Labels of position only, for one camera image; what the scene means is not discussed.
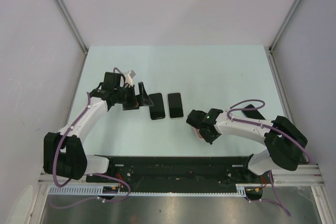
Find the light blue table surface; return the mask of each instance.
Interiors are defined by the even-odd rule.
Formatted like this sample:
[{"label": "light blue table surface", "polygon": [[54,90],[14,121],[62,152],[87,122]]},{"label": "light blue table surface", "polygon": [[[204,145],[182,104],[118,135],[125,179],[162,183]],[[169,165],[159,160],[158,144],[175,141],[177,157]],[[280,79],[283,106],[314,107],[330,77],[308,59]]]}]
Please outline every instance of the light blue table surface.
[{"label": "light blue table surface", "polygon": [[[123,111],[117,104],[101,118],[84,143],[87,154],[121,156],[242,156],[265,149],[252,140],[222,135],[213,145],[201,141],[186,124],[192,109],[226,109],[246,99],[262,99],[267,119],[283,115],[264,47],[134,46],[91,47],[70,119],[86,104],[86,92],[103,81],[106,71],[134,70],[148,94],[163,94],[166,118],[152,121],[149,108]],[[171,120],[167,94],[180,92],[184,118]]]}]

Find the gray wall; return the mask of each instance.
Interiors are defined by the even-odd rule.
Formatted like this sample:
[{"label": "gray wall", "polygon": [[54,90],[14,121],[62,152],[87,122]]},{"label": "gray wall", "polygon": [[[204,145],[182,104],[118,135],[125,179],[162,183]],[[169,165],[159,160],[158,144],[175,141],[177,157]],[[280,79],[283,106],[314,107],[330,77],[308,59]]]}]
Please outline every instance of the gray wall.
[{"label": "gray wall", "polygon": [[303,0],[275,50],[295,123],[336,206],[336,0]]},{"label": "gray wall", "polygon": [[43,162],[43,138],[63,126],[83,54],[53,0],[0,0],[0,223]]}]

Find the black joint cover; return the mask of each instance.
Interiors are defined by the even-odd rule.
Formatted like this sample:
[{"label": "black joint cover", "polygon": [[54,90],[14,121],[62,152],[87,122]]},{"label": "black joint cover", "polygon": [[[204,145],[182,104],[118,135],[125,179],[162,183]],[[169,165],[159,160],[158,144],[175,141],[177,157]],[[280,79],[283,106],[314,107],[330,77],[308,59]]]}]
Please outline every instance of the black joint cover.
[{"label": "black joint cover", "polygon": [[[52,174],[53,162],[57,145],[62,136],[59,133],[49,132],[44,138],[43,169]],[[87,159],[80,139],[76,136],[67,136],[62,148],[66,153],[59,153],[57,159],[56,175],[71,179],[80,179],[87,168]]]},{"label": "black joint cover", "polygon": [[[303,148],[306,147],[308,142],[306,137],[287,118],[277,116],[272,123],[273,127],[291,136]],[[302,151],[291,140],[284,136],[279,136],[279,133],[271,130],[266,135],[265,145],[275,164],[286,170],[297,169],[302,157]]]}]

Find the phone screen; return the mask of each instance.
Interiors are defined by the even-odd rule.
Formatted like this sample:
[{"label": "phone screen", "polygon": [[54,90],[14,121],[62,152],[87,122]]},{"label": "phone screen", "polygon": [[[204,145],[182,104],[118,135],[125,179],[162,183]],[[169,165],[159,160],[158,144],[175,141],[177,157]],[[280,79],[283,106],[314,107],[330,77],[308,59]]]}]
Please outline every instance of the phone screen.
[{"label": "phone screen", "polygon": [[168,94],[169,117],[183,118],[183,107],[180,93]]},{"label": "phone screen", "polygon": [[149,107],[149,113],[152,120],[163,119],[166,117],[164,113],[164,105],[161,93],[150,94],[149,98],[154,103],[154,106]]}]

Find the white wall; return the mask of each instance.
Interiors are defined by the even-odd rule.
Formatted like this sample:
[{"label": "white wall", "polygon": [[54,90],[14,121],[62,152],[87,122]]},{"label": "white wall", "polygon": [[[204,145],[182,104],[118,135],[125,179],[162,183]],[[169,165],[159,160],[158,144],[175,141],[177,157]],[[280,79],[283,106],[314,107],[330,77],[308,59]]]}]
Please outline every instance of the white wall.
[{"label": "white wall", "polygon": [[64,1],[90,46],[269,46],[294,0]]},{"label": "white wall", "polygon": [[275,58],[295,123],[336,206],[336,0],[303,0]]},{"label": "white wall", "polygon": [[63,126],[83,54],[53,0],[0,0],[0,223],[35,185],[43,138]]}]

